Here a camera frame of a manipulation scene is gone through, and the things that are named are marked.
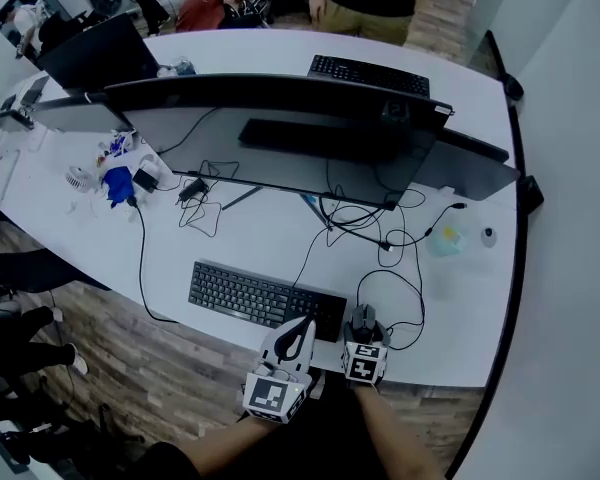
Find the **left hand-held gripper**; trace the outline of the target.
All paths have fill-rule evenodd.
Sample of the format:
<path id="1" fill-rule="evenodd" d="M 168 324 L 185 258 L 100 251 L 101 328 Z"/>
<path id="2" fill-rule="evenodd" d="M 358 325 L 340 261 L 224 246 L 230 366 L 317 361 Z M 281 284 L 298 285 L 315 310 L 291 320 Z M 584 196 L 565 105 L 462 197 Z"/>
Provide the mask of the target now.
<path id="1" fill-rule="evenodd" d="M 316 322 L 299 317 L 271 330 L 261 358 L 246 376 L 243 408 L 253 417 L 275 423 L 291 421 L 309 397 Z"/>

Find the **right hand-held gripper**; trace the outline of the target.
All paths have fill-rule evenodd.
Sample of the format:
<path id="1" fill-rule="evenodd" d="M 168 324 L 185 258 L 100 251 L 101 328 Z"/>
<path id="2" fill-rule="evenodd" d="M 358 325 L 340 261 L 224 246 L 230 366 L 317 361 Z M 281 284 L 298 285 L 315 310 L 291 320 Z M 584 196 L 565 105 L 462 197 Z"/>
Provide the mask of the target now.
<path id="1" fill-rule="evenodd" d="M 348 381 L 361 384 L 376 385 L 385 374 L 388 348 L 391 337 L 378 320 L 374 326 L 374 342 L 376 344 L 356 343 L 354 329 L 351 322 L 343 326 L 343 339 L 345 342 L 342 356 L 344 376 Z"/>

